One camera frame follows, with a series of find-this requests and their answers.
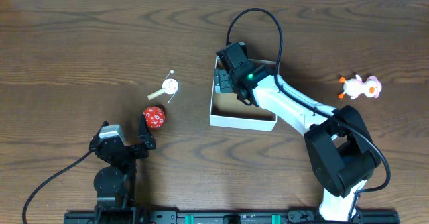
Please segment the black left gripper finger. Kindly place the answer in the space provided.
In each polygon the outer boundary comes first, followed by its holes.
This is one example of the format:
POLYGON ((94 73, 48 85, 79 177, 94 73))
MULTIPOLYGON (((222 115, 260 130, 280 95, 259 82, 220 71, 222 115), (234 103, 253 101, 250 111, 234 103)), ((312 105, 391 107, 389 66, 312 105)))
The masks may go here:
POLYGON ((141 114, 138 137, 146 147, 156 147, 156 141, 150 132, 144 113, 141 114))
POLYGON ((99 133, 101 132, 102 128, 104 128, 104 127, 106 127, 108 125, 109 125, 108 121, 103 121, 103 123, 101 125, 101 128, 99 129, 99 133))

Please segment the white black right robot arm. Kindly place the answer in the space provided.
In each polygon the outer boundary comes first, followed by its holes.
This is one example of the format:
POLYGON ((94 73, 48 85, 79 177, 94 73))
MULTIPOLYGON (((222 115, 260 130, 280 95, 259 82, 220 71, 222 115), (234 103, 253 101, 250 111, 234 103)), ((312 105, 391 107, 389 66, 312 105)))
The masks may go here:
POLYGON ((373 171, 386 159, 374 145, 359 112, 319 103, 291 87, 279 68, 255 64, 245 46, 230 43, 217 52, 219 93, 235 93, 283 119, 305 141, 312 171, 324 189, 319 213, 327 221, 351 221, 373 171))

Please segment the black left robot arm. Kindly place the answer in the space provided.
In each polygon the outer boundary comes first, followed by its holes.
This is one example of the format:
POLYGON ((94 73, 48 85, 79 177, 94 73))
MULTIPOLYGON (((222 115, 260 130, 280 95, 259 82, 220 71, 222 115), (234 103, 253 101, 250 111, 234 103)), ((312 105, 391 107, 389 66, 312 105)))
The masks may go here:
POLYGON ((139 223, 140 210, 135 206, 135 183, 138 159, 156 148, 145 115, 139 122, 138 144, 127 145, 120 125, 104 121, 92 138, 89 150, 108 164, 95 175, 97 192, 95 216, 90 223, 139 223))

